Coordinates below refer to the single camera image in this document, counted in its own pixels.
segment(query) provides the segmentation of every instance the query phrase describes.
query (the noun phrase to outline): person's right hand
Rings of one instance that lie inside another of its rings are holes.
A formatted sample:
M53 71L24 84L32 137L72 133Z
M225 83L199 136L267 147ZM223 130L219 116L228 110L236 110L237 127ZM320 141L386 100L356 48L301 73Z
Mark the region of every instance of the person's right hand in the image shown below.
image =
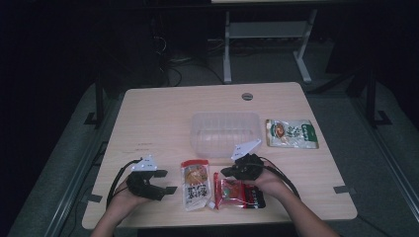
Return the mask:
M265 161L264 165L275 169L275 166L269 161ZM283 180L267 169L263 169L263 172L258 179L255 181L245 181L245 184L256 186L264 194L274 198L280 198L284 193L289 193L291 191Z

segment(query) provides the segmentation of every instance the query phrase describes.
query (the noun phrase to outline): dark background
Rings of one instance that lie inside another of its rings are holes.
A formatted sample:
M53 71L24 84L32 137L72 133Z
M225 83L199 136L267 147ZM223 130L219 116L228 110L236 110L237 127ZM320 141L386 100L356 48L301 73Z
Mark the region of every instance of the dark background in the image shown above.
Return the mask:
M419 8L407 1L379 2L319 8L311 40L336 41L330 72L343 73L370 59L378 81L419 127ZM157 15L160 23L150 25L155 13L111 11L105 8L108 1L0 4L0 235L5 236L96 78L111 97L127 88L161 86L164 58L154 53L152 36L164 34L172 49L205 59L207 38L222 38L224 19L220 11L166 12ZM279 10L264 17L236 14L243 20L249 16L264 20L288 15Z

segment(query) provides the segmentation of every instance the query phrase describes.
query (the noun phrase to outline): wooden tabletop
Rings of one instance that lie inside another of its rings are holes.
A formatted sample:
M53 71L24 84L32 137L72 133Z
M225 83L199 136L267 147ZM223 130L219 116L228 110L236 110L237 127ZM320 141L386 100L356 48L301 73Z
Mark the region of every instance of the wooden tabletop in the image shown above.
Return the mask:
M243 93L253 95L244 101ZM95 227L105 212L106 198L119 169L131 160L151 154L158 169L167 170L166 178L152 178L152 185L178 190L162 201L140 206L120 227L175 227L246 223L288 222L281 204L265 196L262 209L237 207L220 210L208 207L186 211L182 202L181 168L183 161L197 159L190 143L193 114L197 112L254 112L260 117L263 134L266 119L309 119L316 131L319 149L269 147L265 135L258 156L275 163L293 182L301 199L325 220L353 219L357 211L348 193L336 194L334 187L344 186L320 127L297 83L220 85L180 88L134 89L126 92L93 195L100 202L89 201L83 226ZM210 172L231 166L229 158L209 159ZM121 181L129 174L129 169Z

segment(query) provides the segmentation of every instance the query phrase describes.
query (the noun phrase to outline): person's hand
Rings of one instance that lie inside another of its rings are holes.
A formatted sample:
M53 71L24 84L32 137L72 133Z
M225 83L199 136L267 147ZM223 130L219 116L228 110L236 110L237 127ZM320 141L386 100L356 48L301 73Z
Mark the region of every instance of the person's hand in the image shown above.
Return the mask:
M107 210L99 220L91 236L112 236L114 229L140 204L150 199L133 195L127 188L126 179L117 187Z
M275 168L269 161L265 161L264 165ZM289 193L291 191L277 175L267 169L263 169L258 179L255 181L245 181L245 184L256 186L264 194L276 199L279 199L283 193Z

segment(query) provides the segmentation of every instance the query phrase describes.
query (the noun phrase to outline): clear plastic box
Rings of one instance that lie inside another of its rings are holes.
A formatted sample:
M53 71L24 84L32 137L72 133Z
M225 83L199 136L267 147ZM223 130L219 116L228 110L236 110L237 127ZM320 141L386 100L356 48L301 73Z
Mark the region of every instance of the clear plastic box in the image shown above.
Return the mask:
M228 158L233 154L235 145L256 139L262 139L260 119L256 113L202 112L192 117L191 145L199 158Z

